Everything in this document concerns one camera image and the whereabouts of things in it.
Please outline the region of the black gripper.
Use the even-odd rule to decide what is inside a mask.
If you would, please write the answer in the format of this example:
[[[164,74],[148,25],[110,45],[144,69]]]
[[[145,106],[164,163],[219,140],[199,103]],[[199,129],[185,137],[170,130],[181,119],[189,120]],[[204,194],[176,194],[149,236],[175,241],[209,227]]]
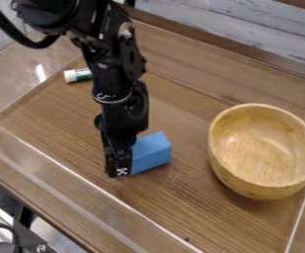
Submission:
[[[106,167],[110,178],[130,176],[133,172],[133,145],[137,135],[149,128],[150,98],[144,81],[133,87],[124,103],[104,105],[94,120],[101,130]]]

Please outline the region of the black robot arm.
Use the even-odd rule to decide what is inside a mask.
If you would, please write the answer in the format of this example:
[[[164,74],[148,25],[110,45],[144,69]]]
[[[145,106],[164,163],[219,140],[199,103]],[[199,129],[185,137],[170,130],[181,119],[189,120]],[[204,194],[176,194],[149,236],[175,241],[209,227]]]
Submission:
[[[22,21],[46,37],[33,41],[0,11],[0,30],[29,48],[50,47],[69,37],[81,49],[93,74],[93,100],[102,113],[94,124],[105,151],[105,171],[112,178],[132,176],[134,144],[149,128],[150,97],[133,20],[113,0],[12,0]]]

